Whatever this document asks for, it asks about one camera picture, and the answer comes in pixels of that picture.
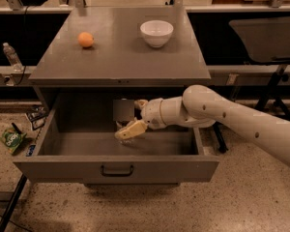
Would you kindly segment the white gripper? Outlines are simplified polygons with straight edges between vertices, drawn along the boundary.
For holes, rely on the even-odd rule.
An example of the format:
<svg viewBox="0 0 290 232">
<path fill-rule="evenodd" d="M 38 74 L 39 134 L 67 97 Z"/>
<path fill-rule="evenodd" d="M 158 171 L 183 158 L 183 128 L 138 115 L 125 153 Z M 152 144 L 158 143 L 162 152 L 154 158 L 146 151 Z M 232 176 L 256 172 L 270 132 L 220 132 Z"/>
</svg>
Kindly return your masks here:
<svg viewBox="0 0 290 232">
<path fill-rule="evenodd" d="M 141 110 L 142 120 L 130 121 L 126 126 L 115 132 L 115 137 L 119 140 L 134 138 L 147 129 L 147 125 L 152 130 L 164 129 L 166 124 L 161 116 L 161 105 L 163 99 L 135 100 L 134 108 Z"/>
</svg>

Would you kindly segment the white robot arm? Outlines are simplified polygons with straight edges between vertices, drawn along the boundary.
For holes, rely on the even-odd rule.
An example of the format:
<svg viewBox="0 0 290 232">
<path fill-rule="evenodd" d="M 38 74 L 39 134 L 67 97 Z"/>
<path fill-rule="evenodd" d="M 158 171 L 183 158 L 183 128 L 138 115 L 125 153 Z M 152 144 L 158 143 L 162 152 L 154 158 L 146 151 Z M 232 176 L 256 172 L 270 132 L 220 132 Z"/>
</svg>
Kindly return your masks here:
<svg viewBox="0 0 290 232">
<path fill-rule="evenodd" d="M 117 130 L 119 140 L 147 129 L 205 128 L 219 122 L 290 167 L 290 121 L 232 102 L 206 86 L 189 86 L 175 98 L 136 100 L 134 107 L 141 118 Z"/>
</svg>

